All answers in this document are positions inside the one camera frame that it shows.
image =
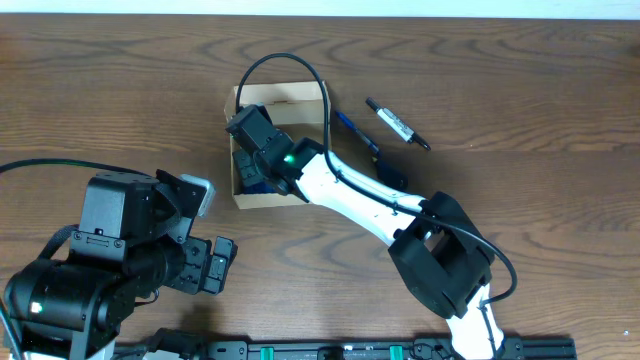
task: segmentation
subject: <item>wooden table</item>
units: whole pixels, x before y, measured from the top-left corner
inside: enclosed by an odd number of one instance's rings
[[[162,289],[124,322],[120,340],[159,327],[254,340],[447,333],[406,290],[385,246],[348,219],[315,206],[233,203],[223,104],[254,60],[295,52],[407,172],[412,192],[451,194],[511,258],[520,285],[494,307],[503,329],[572,336],[580,359],[632,359],[639,39],[637,22],[2,15],[0,162],[70,157],[215,183],[211,215],[192,233],[237,241],[224,293]],[[278,60],[251,81],[308,79]],[[367,96],[434,150],[400,142]],[[2,175],[2,288],[55,230],[79,221],[92,174]],[[508,274],[499,264],[492,271],[494,291],[504,290]]]

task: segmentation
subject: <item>blue marker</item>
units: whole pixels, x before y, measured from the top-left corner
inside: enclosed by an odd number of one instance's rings
[[[360,136],[360,139],[362,139],[362,141],[364,141],[365,144],[367,144],[367,146],[369,147],[369,149],[371,149],[374,155],[376,156],[380,155],[380,148],[378,147],[378,145],[376,145],[376,143],[374,143],[373,140],[371,140],[365,133],[363,133],[360,129],[358,129],[355,126],[355,124],[352,123],[351,120],[349,120],[347,115],[341,113],[340,111],[336,111],[336,115],[338,115],[338,118],[342,121],[342,123],[344,123],[346,127],[353,130],[356,134],[358,134],[358,136]]]

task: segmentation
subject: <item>pen cap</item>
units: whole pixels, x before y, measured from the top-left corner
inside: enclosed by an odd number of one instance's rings
[[[375,100],[373,100],[372,98],[367,98],[367,105],[369,105],[369,107],[371,107],[373,109],[373,111],[378,111],[380,110],[380,105],[378,105],[377,102],[375,102]]]

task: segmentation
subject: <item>green led light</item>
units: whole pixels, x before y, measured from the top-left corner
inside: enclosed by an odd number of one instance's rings
[[[40,314],[42,312],[42,304],[38,303],[38,302],[32,302],[31,303],[31,312],[34,314]]]

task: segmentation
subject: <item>open cardboard box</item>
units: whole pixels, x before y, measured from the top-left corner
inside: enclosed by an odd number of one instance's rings
[[[224,107],[227,123],[235,115],[235,103],[238,87],[235,86]],[[324,108],[322,93],[315,81],[245,85],[242,88],[240,105],[263,103],[269,112],[273,125],[285,131],[293,141],[303,137],[322,143],[324,131]],[[231,153],[239,149],[238,144],[231,141]],[[242,194],[242,183],[231,158],[231,191],[233,200],[240,209],[261,207],[289,206],[306,204],[294,195],[280,194]]]

